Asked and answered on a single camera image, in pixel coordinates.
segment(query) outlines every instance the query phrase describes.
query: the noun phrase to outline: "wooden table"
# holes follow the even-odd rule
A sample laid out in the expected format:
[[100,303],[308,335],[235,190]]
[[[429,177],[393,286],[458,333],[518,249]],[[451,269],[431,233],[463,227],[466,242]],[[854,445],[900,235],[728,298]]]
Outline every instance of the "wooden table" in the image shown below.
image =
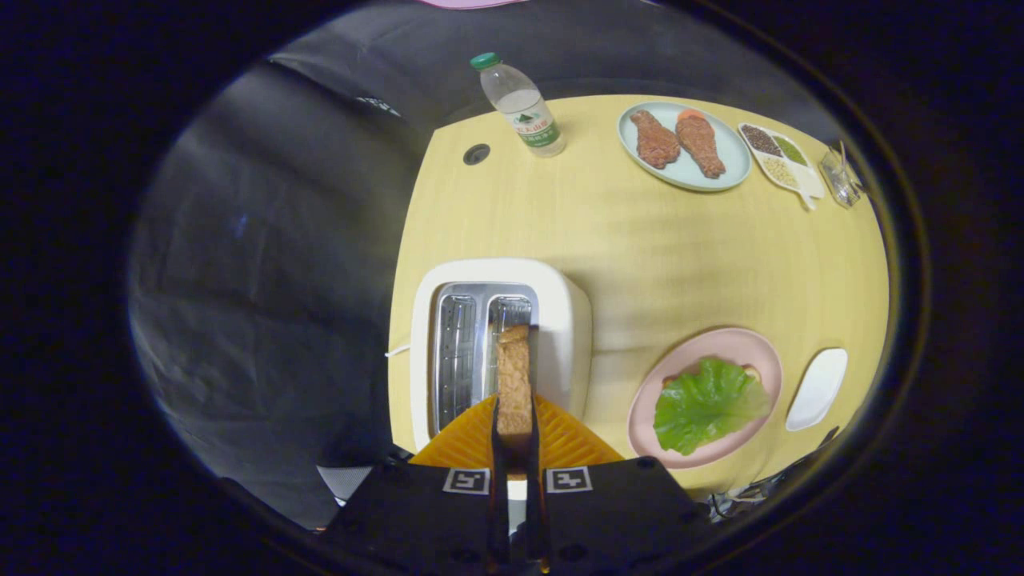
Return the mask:
[[[778,351],[779,404],[761,431],[729,456],[674,470],[693,494],[741,487],[771,476],[845,426],[874,378],[889,307],[889,277],[870,201],[846,210],[831,198],[814,212],[770,183],[755,164],[740,186],[715,194],[674,188],[623,149],[616,121],[627,108],[676,100],[730,126],[751,122],[791,136],[816,162],[825,146],[779,122],[711,102],[643,95],[549,102],[565,151],[535,158],[497,113],[436,130],[413,192],[391,303],[390,347],[409,343],[413,296],[423,276],[461,258],[519,256],[548,262],[579,285],[593,306],[591,381],[583,421],[633,457],[626,418],[657,360],[711,327],[760,332]],[[468,166],[463,155],[486,143]],[[814,355],[842,346],[850,362],[822,422],[788,433],[790,405]],[[409,355],[388,364],[395,444],[415,450]]]

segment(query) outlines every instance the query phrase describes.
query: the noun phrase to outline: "green lettuce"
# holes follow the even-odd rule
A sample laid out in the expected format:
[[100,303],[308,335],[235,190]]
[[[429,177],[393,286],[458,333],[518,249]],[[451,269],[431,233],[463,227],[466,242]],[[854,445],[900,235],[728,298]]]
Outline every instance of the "green lettuce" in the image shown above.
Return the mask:
[[685,456],[770,410],[771,399],[757,378],[735,364],[705,358],[699,374],[680,375],[662,390],[654,431],[663,450]]

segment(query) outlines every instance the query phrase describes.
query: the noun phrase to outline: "water bottle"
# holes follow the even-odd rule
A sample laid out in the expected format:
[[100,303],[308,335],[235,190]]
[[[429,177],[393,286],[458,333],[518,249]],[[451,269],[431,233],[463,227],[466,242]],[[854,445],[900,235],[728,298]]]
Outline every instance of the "water bottle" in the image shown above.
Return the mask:
[[469,64],[480,72],[480,86],[487,99],[534,154],[550,158],[565,149],[555,117],[525,74],[502,64],[494,52],[480,54]]

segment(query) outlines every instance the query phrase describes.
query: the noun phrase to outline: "bottle label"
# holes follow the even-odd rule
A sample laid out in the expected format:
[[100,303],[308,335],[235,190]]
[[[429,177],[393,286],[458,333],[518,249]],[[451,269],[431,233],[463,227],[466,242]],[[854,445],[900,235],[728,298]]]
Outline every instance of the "bottle label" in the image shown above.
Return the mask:
[[506,114],[505,118],[512,124],[519,137],[526,146],[534,148],[546,147],[558,139],[560,132],[555,117],[548,110],[543,99],[526,110]]

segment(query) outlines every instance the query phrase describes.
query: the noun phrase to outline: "small white plate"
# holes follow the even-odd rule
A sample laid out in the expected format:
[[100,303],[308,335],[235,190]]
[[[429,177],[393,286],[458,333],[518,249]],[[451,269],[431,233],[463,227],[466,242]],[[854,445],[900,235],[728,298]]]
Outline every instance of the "small white plate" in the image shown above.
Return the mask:
[[[679,113],[692,109],[702,114],[715,129],[715,147],[718,149],[718,157],[725,164],[725,173],[717,178],[705,176],[697,163],[685,150],[680,151],[679,158],[662,170],[644,162],[637,155],[637,126],[630,120],[630,115],[641,109],[649,112],[672,132],[676,131],[676,117]],[[618,117],[618,139],[626,148],[626,152],[629,152],[633,160],[644,170],[669,183],[697,192],[718,192],[737,186],[750,175],[751,165],[754,163],[742,138],[728,124],[702,110],[676,102],[650,101],[630,107]]]
[[[818,176],[817,171],[815,171],[814,168],[812,168],[810,165],[805,166],[799,162],[794,162],[793,160],[790,160],[790,158],[786,157],[784,154],[782,154],[781,156],[775,156],[773,154],[767,154],[757,150],[756,148],[754,148],[754,145],[751,143],[751,140],[748,139],[746,134],[743,133],[743,126],[757,128],[758,130],[765,132],[769,136],[772,136],[772,138],[784,139],[785,141],[790,142],[790,145],[793,146],[793,148],[797,149],[797,151],[800,152],[800,155],[804,157],[804,160],[806,162],[810,163],[811,160],[810,157],[807,156],[807,153],[804,152],[804,150],[800,148],[800,146],[797,142],[793,141],[793,138],[786,136],[785,134],[780,134],[775,130],[772,130],[771,128],[765,128],[764,126],[749,124],[746,122],[740,122],[737,126],[739,128],[739,135],[743,138],[743,141],[745,141],[746,145],[751,147],[751,153],[754,155],[755,160],[758,161],[758,165],[761,166],[761,171],[764,172],[768,180],[779,188],[784,188],[785,190],[791,190],[793,192],[796,192],[801,196],[801,198],[804,199],[804,203],[807,205],[807,207],[813,210],[815,206],[814,206],[814,201],[811,199],[812,198],[821,199],[825,197],[825,187],[824,183],[821,181],[821,177]],[[771,172],[769,172],[768,169],[765,168],[765,161],[768,159],[781,161],[782,164],[790,169],[790,172],[793,174],[793,177],[797,180],[797,186],[795,187],[788,186],[782,183],[780,180],[775,179],[775,176],[771,175]]]
[[814,357],[785,418],[785,429],[802,430],[824,419],[839,394],[849,358],[843,348],[826,348]]

